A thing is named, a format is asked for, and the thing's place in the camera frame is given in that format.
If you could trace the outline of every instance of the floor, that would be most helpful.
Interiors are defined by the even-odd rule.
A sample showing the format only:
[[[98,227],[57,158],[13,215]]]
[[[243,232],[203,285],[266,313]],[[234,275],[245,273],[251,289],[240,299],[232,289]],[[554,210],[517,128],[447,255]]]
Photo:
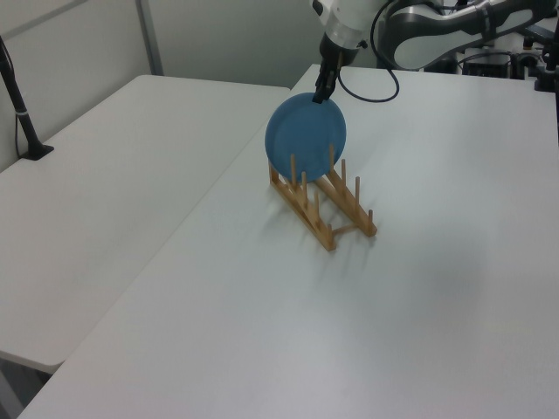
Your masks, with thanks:
[[[16,419],[50,377],[0,359],[0,419]]]

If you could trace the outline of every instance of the cable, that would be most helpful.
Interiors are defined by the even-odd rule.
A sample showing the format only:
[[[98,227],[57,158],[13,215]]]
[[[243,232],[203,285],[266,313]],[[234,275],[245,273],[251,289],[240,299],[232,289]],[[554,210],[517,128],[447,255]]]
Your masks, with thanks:
[[[6,48],[6,45],[5,45],[5,43],[3,42],[2,37],[0,37],[0,47],[3,49],[4,53],[6,54],[6,57],[8,57],[8,62],[10,63],[11,72],[12,72],[12,73],[15,73],[15,70],[14,70],[14,63],[13,63],[13,61],[11,60],[10,52],[8,51],[8,48]],[[18,144],[18,142],[17,142],[18,129],[19,129],[19,126],[18,126],[18,124],[17,124],[17,113],[16,113],[16,128],[15,128],[16,134],[15,134],[14,142],[16,143],[16,154],[17,154],[17,158],[18,158],[18,159],[21,159],[21,154],[19,153],[19,144]]]
[[[6,48],[5,43],[3,42],[2,37],[0,37],[0,46],[2,47],[3,51],[6,54],[6,57],[8,57],[8,62],[10,63],[10,68],[11,68],[11,72],[15,72],[14,70],[14,63],[11,60],[11,56],[10,56],[10,52],[8,51],[8,48]]]
[[[483,52],[481,54],[474,54],[474,55],[471,55],[469,57],[463,58],[460,61],[458,61],[456,64],[460,68],[460,70],[464,70],[464,68],[462,68],[462,65],[460,65],[460,64],[464,64],[465,62],[471,61],[473,59],[491,57],[493,55],[506,55],[506,56],[512,58],[514,54],[512,52]]]
[[[388,0],[383,7],[381,7],[381,9],[378,11],[378,13],[375,16],[375,20],[373,20],[373,24],[370,27],[370,47],[373,50],[373,53],[376,56],[376,59],[378,61],[380,61],[382,64],[384,64],[387,68],[387,71],[389,73],[389,75],[392,77],[392,79],[394,80],[394,84],[396,85],[396,91],[394,92],[394,94],[392,96],[390,96],[389,98],[386,99],[368,99],[368,98],[364,98],[363,96],[359,96],[353,92],[351,92],[344,84],[342,81],[342,69],[340,69],[338,71],[338,81],[340,82],[340,86],[342,87],[343,90],[346,91],[347,94],[349,94],[350,96],[353,96],[354,98],[358,99],[358,100],[362,100],[363,102],[369,102],[369,103],[385,103],[385,102],[390,102],[391,100],[395,99],[398,94],[400,93],[400,83],[398,81],[398,78],[396,77],[396,74],[394,74],[394,72],[391,69],[391,65],[388,63],[388,61],[386,59],[384,59],[384,57],[381,56],[381,54],[379,54],[379,52],[376,50],[376,46],[375,46],[375,27],[376,27],[376,22],[378,22],[378,19],[380,18],[380,16],[383,14],[383,12],[388,8],[388,6],[390,6],[392,3],[394,3],[394,0]]]
[[[21,159],[21,154],[19,153],[19,144],[17,143],[17,115],[16,115],[16,154],[17,154],[17,158]]]

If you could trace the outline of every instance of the gray robot arm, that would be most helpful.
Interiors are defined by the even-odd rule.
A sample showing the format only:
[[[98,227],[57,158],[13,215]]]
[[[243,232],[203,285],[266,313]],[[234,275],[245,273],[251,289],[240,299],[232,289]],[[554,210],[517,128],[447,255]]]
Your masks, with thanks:
[[[489,41],[545,18],[556,0],[476,0],[451,15],[442,0],[396,0],[378,25],[378,51],[396,68],[417,70],[449,52]],[[325,24],[314,101],[329,99],[340,68],[355,59],[384,0],[311,0]]]
[[[379,51],[396,68],[417,70],[449,52],[506,35],[545,18],[556,0],[482,0],[440,15],[425,5],[396,2],[379,28]]]

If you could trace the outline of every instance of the white wall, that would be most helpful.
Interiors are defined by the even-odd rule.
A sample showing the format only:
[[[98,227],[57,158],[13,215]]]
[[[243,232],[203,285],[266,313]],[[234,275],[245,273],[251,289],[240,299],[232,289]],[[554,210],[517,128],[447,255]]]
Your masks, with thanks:
[[[4,42],[41,141],[149,74],[135,0],[89,0]],[[16,160],[13,137],[14,109],[0,82],[0,171]]]
[[[308,0],[148,0],[148,6],[167,76],[293,87],[321,62],[324,30]],[[355,65],[374,62],[368,49]]]

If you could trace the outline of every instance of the blue plate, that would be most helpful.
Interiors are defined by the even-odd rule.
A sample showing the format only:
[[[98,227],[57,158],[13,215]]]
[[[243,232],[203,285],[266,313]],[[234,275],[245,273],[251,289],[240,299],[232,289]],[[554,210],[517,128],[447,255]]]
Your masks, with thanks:
[[[346,144],[346,122],[332,100],[319,105],[313,102],[312,93],[298,94],[282,103],[266,128],[270,163],[291,179],[291,155],[295,155],[299,182],[302,172],[307,172],[307,181],[312,182],[330,170],[330,144],[337,162]]]

